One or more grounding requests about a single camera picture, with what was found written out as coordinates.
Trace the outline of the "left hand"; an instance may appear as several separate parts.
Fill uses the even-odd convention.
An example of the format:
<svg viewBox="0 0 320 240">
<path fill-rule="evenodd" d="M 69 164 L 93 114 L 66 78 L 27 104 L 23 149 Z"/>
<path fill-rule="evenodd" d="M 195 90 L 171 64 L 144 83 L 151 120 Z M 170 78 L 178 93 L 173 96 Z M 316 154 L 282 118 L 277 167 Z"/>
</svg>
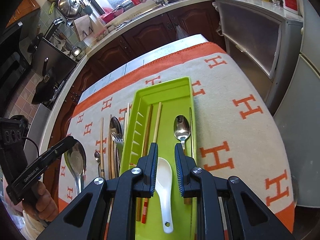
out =
<svg viewBox="0 0 320 240">
<path fill-rule="evenodd" d="M 46 186 L 41 181 L 37 182 L 37 192 L 39 199 L 35 205 L 30 205 L 28 202 L 23 200 L 22 206 L 26 214 L 36 220 L 45 220 L 52 222 L 59 214 L 56 203 L 51 197 Z"/>
</svg>

